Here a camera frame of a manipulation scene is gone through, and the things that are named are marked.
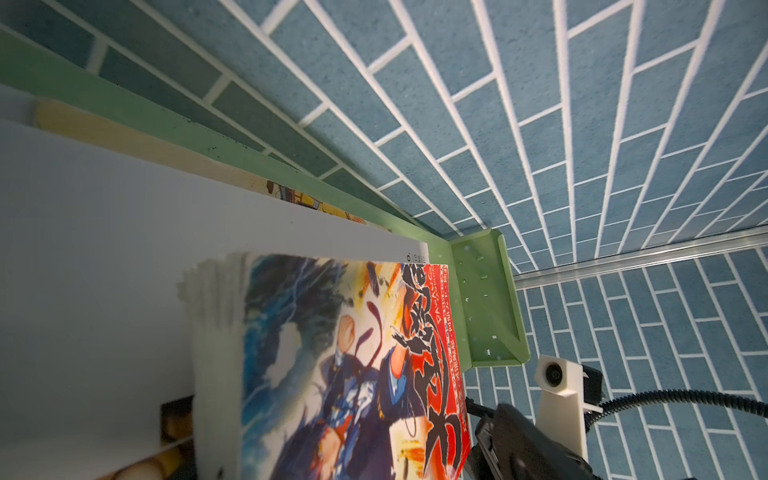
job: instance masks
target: book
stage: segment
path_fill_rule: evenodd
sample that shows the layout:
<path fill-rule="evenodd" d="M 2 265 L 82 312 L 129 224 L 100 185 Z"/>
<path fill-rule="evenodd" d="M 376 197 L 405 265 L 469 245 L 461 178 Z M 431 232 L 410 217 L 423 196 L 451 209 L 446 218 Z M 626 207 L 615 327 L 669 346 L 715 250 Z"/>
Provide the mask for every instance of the book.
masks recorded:
<path fill-rule="evenodd" d="M 232 253 L 184 274 L 199 478 L 457 478 L 448 267 Z"/>

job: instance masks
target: green shelf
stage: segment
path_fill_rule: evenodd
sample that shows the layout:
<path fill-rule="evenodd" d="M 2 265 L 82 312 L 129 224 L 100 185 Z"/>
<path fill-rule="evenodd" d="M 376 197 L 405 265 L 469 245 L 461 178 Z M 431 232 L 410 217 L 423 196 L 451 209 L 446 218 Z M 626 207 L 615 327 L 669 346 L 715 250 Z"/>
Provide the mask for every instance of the green shelf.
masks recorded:
<path fill-rule="evenodd" d="M 451 242 L 475 366 L 522 365 L 531 358 L 504 235 L 483 230 Z M 468 366 L 462 363 L 462 370 Z"/>

